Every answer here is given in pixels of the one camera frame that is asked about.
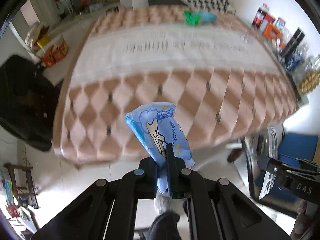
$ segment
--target houndstooth pillow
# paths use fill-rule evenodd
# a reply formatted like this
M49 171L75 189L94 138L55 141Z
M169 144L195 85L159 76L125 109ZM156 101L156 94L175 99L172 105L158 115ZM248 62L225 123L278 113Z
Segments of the houndstooth pillow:
M188 6L196 8L214 9L219 12L235 14L236 10L230 5L229 0L181 0Z

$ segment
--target bed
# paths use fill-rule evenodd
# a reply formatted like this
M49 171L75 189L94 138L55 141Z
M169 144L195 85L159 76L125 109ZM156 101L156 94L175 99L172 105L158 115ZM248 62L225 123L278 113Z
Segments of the bed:
M153 101L177 105L175 119L191 150L241 138L297 111L292 87L258 33L223 13L214 24L189 26L185 9L109 13L89 28L61 89L57 155L79 165L146 157L124 116Z

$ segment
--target blue tissue packet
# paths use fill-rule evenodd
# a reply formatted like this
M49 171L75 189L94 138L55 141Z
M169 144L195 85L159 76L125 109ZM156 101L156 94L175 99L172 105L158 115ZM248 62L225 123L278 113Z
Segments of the blue tissue packet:
M153 102L139 106L125 116L125 121L146 151L158 164L158 190L168 188L165 147L172 144L174 156L182 158L186 167L195 164L191 158L189 143L173 118L176 105Z

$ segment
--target wooden stool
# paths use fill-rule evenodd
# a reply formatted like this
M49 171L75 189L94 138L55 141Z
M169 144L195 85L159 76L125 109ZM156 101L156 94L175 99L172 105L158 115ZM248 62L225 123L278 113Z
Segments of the wooden stool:
M39 208L38 206L38 202L37 202L37 198L36 198L36 193L33 189L33 182L32 182L32 176L31 176L31 170L33 170L33 167L26 167L26 166L21 166L21 165L14 165L11 163L6 163L4 165L4 167L7 168L9 175L10 175L10 179L12 182L12 193L13 195L18 199L18 197L30 197L31 198L31 202L32 202L32 206L33 208ZM27 178L27 187L17 187L17 183L16 183L16 177L14 174L14 170L21 170L24 171L26 173L26 178ZM18 193L18 189L28 189L29 193Z

